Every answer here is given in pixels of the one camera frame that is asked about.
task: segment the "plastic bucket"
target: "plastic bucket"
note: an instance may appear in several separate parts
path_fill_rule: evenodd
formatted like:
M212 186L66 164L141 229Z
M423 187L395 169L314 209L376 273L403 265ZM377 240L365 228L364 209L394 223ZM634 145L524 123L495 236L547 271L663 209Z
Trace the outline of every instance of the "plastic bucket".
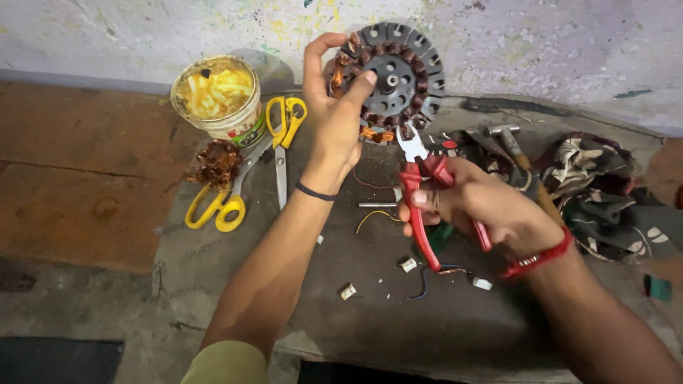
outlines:
M185 107L185 100L178 95L178 86L187 77L203 69L241 69L247 71L253 80L251 97L237 111L216 119L201 119L191 114ZM234 56L210 56L185 68L173 82L171 103L174 109L193 126L206 131L215 139L231 139L240 148L256 143L264 134L264 113L261 106L261 86L254 69L243 59Z

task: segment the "pliers handle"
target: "pliers handle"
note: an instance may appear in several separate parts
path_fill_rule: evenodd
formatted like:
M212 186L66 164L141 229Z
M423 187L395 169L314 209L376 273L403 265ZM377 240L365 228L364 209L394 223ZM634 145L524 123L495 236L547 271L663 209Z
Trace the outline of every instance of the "pliers handle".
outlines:
M446 160L446 156L436 157L430 153L427 154L423 160L423 165L428 173L426 176L437 181L442 189L452 188L455 185L455 177L446 168ZM420 208L413 206L413 203L410 201L410 196L415 190L420 188L420 183L422 182L422 175L418 164L408 160L404 171L399 174L399 177L405 188L406 204L410 209L410 227L413 229L413 238L417 243L418 249L425 256L429 267L438 272L441 270L441 263L436 258L436 255L429 244L429 240L427 239L427 233L425 232L424 223L422 221L422 211ZM475 232L477 232L477 237L479 238L482 250L484 252L490 251L492 244L486 226L474 219L472 219L472 225Z

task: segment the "wooden surface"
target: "wooden surface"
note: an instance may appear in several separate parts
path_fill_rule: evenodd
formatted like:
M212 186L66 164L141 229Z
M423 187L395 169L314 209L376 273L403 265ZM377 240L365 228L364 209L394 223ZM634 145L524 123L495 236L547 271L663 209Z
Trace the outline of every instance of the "wooden surface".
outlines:
M205 137L160 99L0 83L0 254L149 273Z
M683 185L683 138L667 139L652 157L645 183L662 203L674 206L675 193Z

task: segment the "copper coil winding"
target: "copper coil winding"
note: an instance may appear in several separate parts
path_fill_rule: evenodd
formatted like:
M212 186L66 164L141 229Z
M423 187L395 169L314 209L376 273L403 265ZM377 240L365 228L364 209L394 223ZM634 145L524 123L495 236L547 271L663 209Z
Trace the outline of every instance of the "copper coil winding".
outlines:
M374 45L372 47L372 54L375 56L381 56L386 53L384 46L381 45Z
M377 144L385 143L387 141L393 141L394 133L391 131L375 132L369 127L361 125L360 136L367 137L369 140L376 142Z
M361 37L356 32L351 32L348 38L348 48L351 52L356 52L356 48L361 45Z
M428 93L428 78L429 74L425 64L420 60L420 58L415 54L415 52L404 44L397 42L385 41L380 45L374 46L362 46L361 39L357 33L352 32L348 40L348 47L353 53L358 53L357 59L352 59L349 55L344 52L339 55L339 58L334 62L334 73L332 80L330 82L330 89L332 91L332 96L335 98L340 98L344 95L341 90L342 78L344 77L344 68L351 64L349 67L347 79L353 81L358 77L362 71L364 65L366 65L373 57L379 55L394 55L401 57L407 64L413 69L415 74L415 90L416 94L413 96L409 106L405 107L401 113L392 116L383 116L376 113L372 113L367 107L363 106L361 109L361 118L365 120L370 127L377 126L381 128L402 126L411 118L418 118L420 110L424 105L426 98L429 96ZM418 130L424 129L426 126L426 121L422 119L420 122L416 123L415 128ZM370 127L364 127L370 132L373 132ZM384 135L381 138L372 136L367 131L361 129L361 135L371 139L375 142L382 139L386 139L388 135Z

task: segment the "yellow wire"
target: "yellow wire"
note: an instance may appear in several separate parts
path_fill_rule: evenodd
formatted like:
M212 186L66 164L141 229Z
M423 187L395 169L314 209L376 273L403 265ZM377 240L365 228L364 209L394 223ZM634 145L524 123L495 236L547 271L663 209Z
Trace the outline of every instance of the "yellow wire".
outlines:
M373 210L372 212L368 213L368 214L363 218L363 220L361 220L361 223L358 225L358 228L356 228L356 234L358 234L358 231L361 230L361 225L363 225L363 223L365 223L365 220L367 220L367 218L370 217L373 213L383 213L384 215L388 216L390 219L392 219L392 220L394 220L394 221L401 221L401 219L396 219L396 218L392 217L390 214L386 213L386 212L383 211L383 210Z

